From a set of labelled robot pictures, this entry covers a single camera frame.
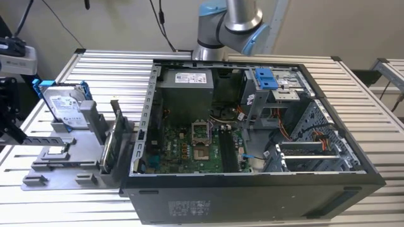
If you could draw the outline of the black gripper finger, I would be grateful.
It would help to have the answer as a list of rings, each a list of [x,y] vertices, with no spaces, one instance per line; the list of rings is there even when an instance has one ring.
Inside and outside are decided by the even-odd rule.
[[[2,145],[22,145],[27,139],[26,133],[4,116],[0,116],[0,133]]]
[[[14,77],[0,78],[0,100],[7,106],[8,113],[18,114],[18,82]]]

